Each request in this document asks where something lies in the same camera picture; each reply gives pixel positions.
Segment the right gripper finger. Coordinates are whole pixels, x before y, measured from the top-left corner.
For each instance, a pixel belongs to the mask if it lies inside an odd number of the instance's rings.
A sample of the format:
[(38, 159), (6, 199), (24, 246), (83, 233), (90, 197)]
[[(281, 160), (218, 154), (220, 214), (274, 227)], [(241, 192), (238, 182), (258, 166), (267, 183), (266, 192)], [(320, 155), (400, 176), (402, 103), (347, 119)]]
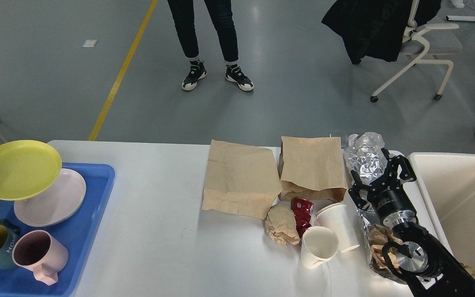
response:
[[(375, 201), (376, 189), (370, 185), (364, 184), (357, 171), (351, 170), (350, 173), (353, 177), (354, 183), (348, 190), (348, 193), (351, 196), (351, 199), (354, 201), (356, 207), (358, 207), (360, 210), (368, 211), (373, 207), (372, 205)], [(360, 194), (361, 191), (367, 192), (366, 200), (362, 198)]]
[(381, 176), (383, 181), (381, 185), (387, 189), (402, 189), (406, 182), (417, 180), (411, 163), (405, 156), (393, 155), (386, 148), (382, 148), (381, 152), (388, 160), (384, 173)]

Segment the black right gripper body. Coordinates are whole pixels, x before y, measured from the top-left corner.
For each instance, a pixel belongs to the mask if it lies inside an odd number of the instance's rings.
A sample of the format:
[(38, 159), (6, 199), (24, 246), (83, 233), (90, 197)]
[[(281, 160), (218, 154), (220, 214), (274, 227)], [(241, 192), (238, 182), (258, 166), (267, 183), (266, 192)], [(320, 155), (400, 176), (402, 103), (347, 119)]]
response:
[(403, 188), (371, 191), (371, 204), (383, 226), (417, 223), (416, 209)]

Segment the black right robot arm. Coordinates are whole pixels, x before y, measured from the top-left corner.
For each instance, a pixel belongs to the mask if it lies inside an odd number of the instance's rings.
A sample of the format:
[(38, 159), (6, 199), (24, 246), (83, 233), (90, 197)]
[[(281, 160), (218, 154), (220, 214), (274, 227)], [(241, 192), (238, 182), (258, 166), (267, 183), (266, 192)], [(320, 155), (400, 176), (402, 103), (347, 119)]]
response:
[(395, 237), (383, 246), (391, 273), (409, 286), (415, 297), (475, 297), (475, 279), (426, 228), (418, 224), (416, 209), (403, 184), (416, 180), (409, 160), (381, 152), (388, 163), (382, 176), (364, 184), (356, 171), (349, 195), (360, 210), (372, 207), (379, 222)]

